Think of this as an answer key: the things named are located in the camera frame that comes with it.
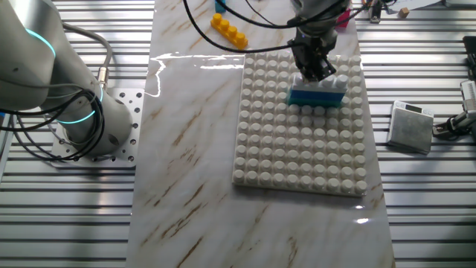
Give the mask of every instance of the marble surface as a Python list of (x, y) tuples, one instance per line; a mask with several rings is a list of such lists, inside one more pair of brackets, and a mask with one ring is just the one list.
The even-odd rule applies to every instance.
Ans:
[[(252, 4), (275, 23), (293, 17), (289, 0)], [(230, 6), (257, 19), (243, 1)], [(210, 28), (213, 1), (190, 7), (230, 45)], [(295, 34), (225, 18), (251, 48)], [(127, 267), (394, 267), (378, 172), (363, 199), (233, 187), (243, 55), (207, 44), (176, 0), (156, 2), (151, 47)], [(335, 53), (357, 50), (351, 23)]]

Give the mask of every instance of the small metal box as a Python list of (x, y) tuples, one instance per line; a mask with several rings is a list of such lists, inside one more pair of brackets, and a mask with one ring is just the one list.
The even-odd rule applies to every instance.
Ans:
[(392, 107), (387, 142), (428, 154), (433, 136), (432, 127), (433, 111), (396, 100)]

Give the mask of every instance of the blue lego brick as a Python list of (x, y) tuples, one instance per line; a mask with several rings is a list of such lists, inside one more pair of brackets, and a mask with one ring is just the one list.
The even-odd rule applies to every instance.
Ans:
[[(226, 4), (226, 0), (216, 0), (216, 1), (222, 1), (223, 4)], [(218, 3), (216, 3), (216, 1), (215, 1), (215, 12), (225, 13), (226, 9), (223, 8), (221, 5), (219, 5)]]
[(302, 90), (292, 90), (289, 96), (289, 104), (339, 107), (345, 93), (336, 92), (308, 92)]

